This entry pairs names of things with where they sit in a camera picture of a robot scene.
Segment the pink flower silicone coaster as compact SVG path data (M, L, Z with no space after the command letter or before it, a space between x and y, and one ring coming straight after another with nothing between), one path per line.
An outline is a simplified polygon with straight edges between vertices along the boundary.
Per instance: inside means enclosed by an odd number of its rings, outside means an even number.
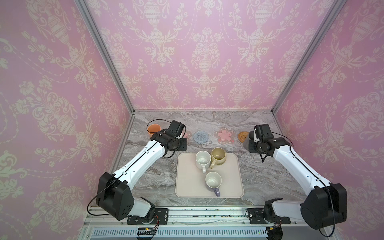
M184 138L187 138L188 140L192 137L192 133L190 131L187 131L184 135Z

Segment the grey ceramic mug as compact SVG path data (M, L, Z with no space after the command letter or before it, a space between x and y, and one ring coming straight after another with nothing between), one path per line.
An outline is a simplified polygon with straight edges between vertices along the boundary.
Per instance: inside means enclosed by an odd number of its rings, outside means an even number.
M254 151L255 147L255 132L250 131L248 135L246 136L244 142L243 142L243 147L246 149L248 152L252 153Z

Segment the blue round woven coaster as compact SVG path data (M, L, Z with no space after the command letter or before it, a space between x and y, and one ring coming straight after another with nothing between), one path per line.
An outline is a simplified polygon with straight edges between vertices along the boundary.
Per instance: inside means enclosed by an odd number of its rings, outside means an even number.
M205 144L209 140L209 134L205 131L197 131L193 135L193 139L198 144Z

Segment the woven rattan round coaster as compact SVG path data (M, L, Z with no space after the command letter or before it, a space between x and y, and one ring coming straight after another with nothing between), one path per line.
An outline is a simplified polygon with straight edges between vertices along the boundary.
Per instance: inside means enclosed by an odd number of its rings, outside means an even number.
M240 132L238 134L238 140L241 143L244 143L246 141L246 139L248 138L248 136L249 136L249 132L246 132L246 131Z

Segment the white ceramic mug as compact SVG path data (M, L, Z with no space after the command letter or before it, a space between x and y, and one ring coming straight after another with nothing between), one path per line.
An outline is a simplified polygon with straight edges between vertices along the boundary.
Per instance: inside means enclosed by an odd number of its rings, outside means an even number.
M195 164L200 171L205 174L211 165L211 154L207 151L199 151L195 157Z

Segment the orange ceramic mug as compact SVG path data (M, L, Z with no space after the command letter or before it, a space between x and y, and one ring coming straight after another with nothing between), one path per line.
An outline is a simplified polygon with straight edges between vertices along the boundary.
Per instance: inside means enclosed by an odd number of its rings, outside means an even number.
M153 136L153 134L160 132L162 130L162 127L158 124L151 124L147 127L147 132L150 137Z

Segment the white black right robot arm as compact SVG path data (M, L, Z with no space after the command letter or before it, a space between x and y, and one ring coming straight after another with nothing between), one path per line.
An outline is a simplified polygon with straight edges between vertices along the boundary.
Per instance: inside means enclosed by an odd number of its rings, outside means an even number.
M315 230L343 223L347 220L347 190L333 184L307 164L283 138L248 142L248 151L262 159L272 157L285 167L306 194L300 203L284 199L265 202L264 218L270 223L281 218L304 221Z

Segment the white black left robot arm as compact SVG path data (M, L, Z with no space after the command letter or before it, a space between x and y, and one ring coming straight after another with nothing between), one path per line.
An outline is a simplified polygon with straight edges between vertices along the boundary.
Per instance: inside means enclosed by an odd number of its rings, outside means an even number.
M141 176L169 151L184 152L187 139L155 133L145 147L126 165L112 174L105 172L98 183L96 204L117 220L142 219L149 223L155 217L155 205L144 198L135 198L132 190Z

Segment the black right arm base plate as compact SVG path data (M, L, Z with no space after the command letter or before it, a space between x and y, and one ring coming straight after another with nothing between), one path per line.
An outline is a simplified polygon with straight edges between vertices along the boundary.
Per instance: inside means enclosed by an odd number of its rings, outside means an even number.
M274 214L271 214L269 210L265 211L264 208L248 208L246 210L246 217L250 220L251 225L261 225L261 224L289 225L291 224L290 218L278 217Z

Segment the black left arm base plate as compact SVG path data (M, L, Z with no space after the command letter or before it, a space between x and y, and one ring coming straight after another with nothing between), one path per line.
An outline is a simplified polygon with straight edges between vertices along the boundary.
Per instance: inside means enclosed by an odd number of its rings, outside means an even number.
M155 208L144 217L128 216L128 225L166 225L168 223L169 209Z

